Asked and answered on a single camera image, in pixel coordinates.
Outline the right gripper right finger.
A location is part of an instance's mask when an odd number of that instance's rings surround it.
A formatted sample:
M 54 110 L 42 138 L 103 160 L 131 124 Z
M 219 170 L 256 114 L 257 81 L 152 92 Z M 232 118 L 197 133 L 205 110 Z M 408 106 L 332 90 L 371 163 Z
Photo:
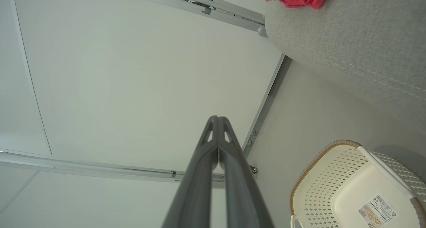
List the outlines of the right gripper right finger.
M 226 212 L 229 228 L 273 228 L 271 216 L 225 117 L 219 117 L 219 163 L 225 171 Z

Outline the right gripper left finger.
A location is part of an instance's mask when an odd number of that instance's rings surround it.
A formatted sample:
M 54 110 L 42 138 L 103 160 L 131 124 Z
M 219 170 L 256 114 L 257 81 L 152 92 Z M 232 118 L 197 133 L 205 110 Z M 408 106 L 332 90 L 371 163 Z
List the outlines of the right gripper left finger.
M 163 228 L 210 227 L 213 170 L 219 161 L 219 118 L 208 119 Z

